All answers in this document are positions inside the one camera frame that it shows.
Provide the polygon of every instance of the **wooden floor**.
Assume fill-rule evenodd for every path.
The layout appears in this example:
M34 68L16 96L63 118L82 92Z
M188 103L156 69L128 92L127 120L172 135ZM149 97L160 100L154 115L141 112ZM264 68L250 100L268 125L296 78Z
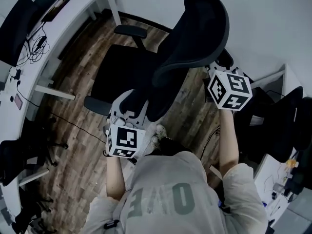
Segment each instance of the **wooden floor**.
M167 33L146 24L121 18L122 24L137 25L147 29L146 48L157 51ZM106 142L102 127L106 117L84 108L84 97L90 94L98 67L111 44L135 46L130 37L114 34L113 18L99 18L90 22L66 53L61 67L54 77L54 87L76 95L75 100L45 96L42 106L67 119ZM214 104L205 103L202 79L207 76L204 68L192 69L175 99L162 119L168 136L180 141L200 157L209 134L219 124L218 110ZM103 82L103 91L109 92ZM41 109L37 119L41 122L51 115ZM89 203L97 195L105 195L106 158L102 151L105 144L79 128L57 119L54 125L57 141L66 142L68 150L54 148L52 157L57 167L49 166L50 173L40 179L39 190L50 196L54 203L51 213L43 214L47 226L58 233L78 233L89 211ZM218 162L218 136L207 145L202 163L206 172L210 164ZM129 162L122 159L124 174Z

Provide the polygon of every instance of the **white desk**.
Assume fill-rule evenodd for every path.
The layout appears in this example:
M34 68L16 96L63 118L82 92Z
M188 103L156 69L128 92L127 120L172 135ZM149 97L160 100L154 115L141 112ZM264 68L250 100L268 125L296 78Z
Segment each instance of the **white desk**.
M256 81L251 85L252 87L261 87L262 85L268 84L280 77L283 77L283 95L287 95L296 87L301 86L297 77L287 64L285 65L285 70L277 72L276 74L273 74L267 78ZM258 169L255 172L254 182L257 187L259 196L263 202L268 204L266 207L268 220L275 219L272 227L282 216L282 214L289 205L288 200L283 195L279 195L276 200L272 200L273 185L275 183L285 185L286 180L284 178L287 177L287 175L289 174L290 169L287 168L285 163L278 162L276 159L268 154L265 154L260 165L258 166Z
M37 82L40 78L40 75L47 61L52 57L53 51L59 41L66 35L70 26L75 23L75 20L83 12L88 11L92 14L92 10L89 7L96 1L97 0L70 0L52 22L47 22L44 25L44 30L47 36L47 43L50 45L50 49L49 52L44 54L38 62L30 64L28 61L22 67L22 73L20 76L21 83L19 85L19 90L22 92L23 96L25 96L26 98L31 98ZM113 12L116 24L121 24L115 0L108 0L108 3ZM21 100L23 101L23 105L21 110L19 110L15 103L12 103L10 101L10 97L15 96L15 94L18 93L16 85L17 81L13 80L10 82L10 78L8 78L5 90L0 95L0 142L2 142L3 140L15 140L18 139L21 135L29 103L21 98ZM6 187L3 187L1 185L1 189L8 211L10 212L14 220L21 211L18 178L15 178Z

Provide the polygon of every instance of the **black cable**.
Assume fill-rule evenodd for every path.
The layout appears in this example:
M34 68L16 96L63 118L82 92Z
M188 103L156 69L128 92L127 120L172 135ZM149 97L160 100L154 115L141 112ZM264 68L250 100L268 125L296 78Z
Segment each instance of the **black cable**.
M278 92L275 92L275 91L273 91L273 90L268 90L268 91L266 91L266 93L268 93L268 92L273 92L273 93L276 93L276 94L278 94L278 95L280 95L280 96L283 96L283 97L285 97L283 94L280 94L280 93L278 93Z
M14 67L14 66L10 67L10 69L9 69L9 76L12 77L12 78L14 79L15 76L12 76L12 75L11 75L11 69L12 69L12 68L15 68L15 69L16 69L16 67Z
M287 199L287 197L284 195L284 197L287 199L288 203L291 203L291 202L294 202L298 197L299 195L297 195L297 197L293 198L293 195L295 195L294 193L290 196L289 199Z
M206 141L206 144L205 144L205 146L204 146L204 148L203 148L203 151L202 151L202 153L201 153L200 160L203 158L205 149L206 149L206 147L207 147L209 141L211 140L212 136L213 136L216 132L218 132L218 131L220 131L220 126L217 126L217 127L215 128L215 130L209 135L209 137L208 137L208 139L207 139L207 141Z
M40 106L38 106L38 105L36 105L35 103L31 102L30 100L28 100L27 98L25 98L24 95L22 95L22 93L19 91L19 85L17 85L16 88L17 88L17 91L19 92L19 94L20 94L26 101L28 101L30 104L34 105L35 107L40 108ZM52 114L52 115L54 115L54 116L56 116L56 117L58 117L58 118L60 118L60 119L62 119L62 120L65 120L66 122L68 122L69 124L74 125L75 127L78 127L76 124L69 122L68 120L64 119L64 118L61 117L61 116L58 116L58 115L56 115L56 114L54 114L54 113L52 113L52 112L49 112L49 113ZM85 131L87 134L93 136L94 138L97 138L99 141L103 142L104 144L106 144L106 142L104 142L104 141L101 140L100 138L96 137L95 135L89 133L88 131L84 130L83 128L81 128L81 127L78 127L78 128L81 129L81 130L83 130L83 131Z
M297 154L298 154L299 151L296 151L293 156L291 157L291 159L293 159Z
M46 36L46 33L44 31L43 28L44 24L41 25L36 31L35 33L26 40L27 46L24 44L24 47L26 49L26 54L27 54L27 60L30 60L30 63L33 64L37 61L39 61L41 59L41 57L43 56L43 54L46 54L49 52L50 50L50 45L47 43L48 42L48 38ZM38 35L38 37L36 39L33 39L33 36L39 31L42 30L44 35ZM30 39L33 40L34 44L31 47L30 46Z

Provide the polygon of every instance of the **office chair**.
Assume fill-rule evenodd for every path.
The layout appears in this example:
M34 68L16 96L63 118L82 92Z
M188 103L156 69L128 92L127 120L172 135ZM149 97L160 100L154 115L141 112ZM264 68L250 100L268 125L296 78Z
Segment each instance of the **office chair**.
M57 144L49 140L51 131L25 118L21 137L5 140L0 144L0 182L4 186L11 183L24 169L34 170L43 166L46 157L51 165L57 166L49 154L49 146L67 149L67 144Z
M312 139L312 98L304 97L297 108L295 120L295 142L297 151L305 151Z
M27 230L28 225L33 226L33 222L35 220L39 220L41 223L40 227L42 228L41 233L55 233L54 231L48 231L45 225L43 224L43 220L41 218L41 208L38 205L40 200L36 197L33 197L31 193L28 191L24 191L21 187L19 188L19 197L20 203L22 206L22 210L19 215L16 216L15 222L12 223L12 228L15 233L25 233Z
M260 164L265 153L285 163L293 151L297 136L295 115L302 101L303 89L297 87L277 103L260 88L234 117L241 156ZM261 125L250 126L253 116L263 118Z
M131 111L136 118L148 100L146 116L157 121L168 111L189 68L206 66L223 52L229 36L229 18L220 0L184 0L180 20L159 45L157 53L147 51L141 41L145 29L119 25L116 34L131 36L137 48L112 45L98 70L84 106L108 115L112 103L126 91L131 94L120 104L120 111Z

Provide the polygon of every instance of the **shoe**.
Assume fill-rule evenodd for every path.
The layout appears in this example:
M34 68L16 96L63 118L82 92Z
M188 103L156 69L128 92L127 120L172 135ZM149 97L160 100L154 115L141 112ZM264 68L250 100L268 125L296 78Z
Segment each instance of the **shoe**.
M154 136L152 137L152 139L151 139L151 144L152 144L153 150L159 149L160 142L159 142L159 139L158 139L158 136L157 136L157 135L154 135Z
M156 134L157 134L159 141L161 141L162 138L167 137L166 128L161 124L157 124L156 125Z

